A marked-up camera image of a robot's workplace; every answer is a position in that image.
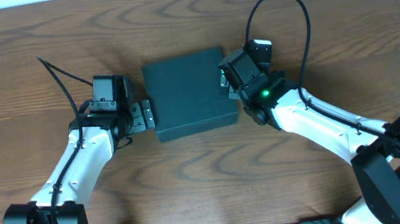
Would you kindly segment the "dark green box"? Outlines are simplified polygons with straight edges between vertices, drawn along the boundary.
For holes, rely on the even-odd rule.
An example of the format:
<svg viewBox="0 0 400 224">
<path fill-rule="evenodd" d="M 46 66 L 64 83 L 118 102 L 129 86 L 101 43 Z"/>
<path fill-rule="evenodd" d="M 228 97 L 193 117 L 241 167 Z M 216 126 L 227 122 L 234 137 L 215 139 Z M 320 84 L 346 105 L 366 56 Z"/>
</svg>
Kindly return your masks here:
<svg viewBox="0 0 400 224">
<path fill-rule="evenodd" d="M 237 122 L 238 103 L 221 88 L 221 59 L 222 51 L 214 47 L 142 67 L 160 142 Z"/>
</svg>

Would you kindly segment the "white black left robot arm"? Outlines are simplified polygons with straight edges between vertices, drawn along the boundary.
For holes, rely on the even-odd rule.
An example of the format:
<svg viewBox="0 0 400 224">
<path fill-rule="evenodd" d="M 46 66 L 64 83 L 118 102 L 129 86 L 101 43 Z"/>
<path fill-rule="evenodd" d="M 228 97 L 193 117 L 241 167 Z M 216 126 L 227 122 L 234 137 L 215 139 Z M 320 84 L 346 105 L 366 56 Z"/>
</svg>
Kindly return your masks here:
<svg viewBox="0 0 400 224">
<path fill-rule="evenodd" d="M 154 128 L 150 103 L 134 100 L 127 77 L 96 75 L 92 89 L 69 124 L 53 173 L 27 204 L 9 206 L 3 224 L 88 224 L 86 209 L 103 167 L 134 134 Z"/>
</svg>

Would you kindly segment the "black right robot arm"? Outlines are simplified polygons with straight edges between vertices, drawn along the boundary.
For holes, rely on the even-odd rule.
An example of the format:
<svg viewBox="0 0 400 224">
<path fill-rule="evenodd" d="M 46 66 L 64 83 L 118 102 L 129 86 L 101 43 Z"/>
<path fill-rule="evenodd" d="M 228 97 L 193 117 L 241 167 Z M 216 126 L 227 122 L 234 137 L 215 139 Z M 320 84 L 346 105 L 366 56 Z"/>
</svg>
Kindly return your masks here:
<svg viewBox="0 0 400 224">
<path fill-rule="evenodd" d="M 400 224 L 400 117 L 388 123 L 328 104 L 269 71 L 270 57 L 260 45 L 235 51 L 219 63 L 222 86 L 257 124 L 305 137 L 352 166 L 362 195 L 339 224 Z"/>
</svg>

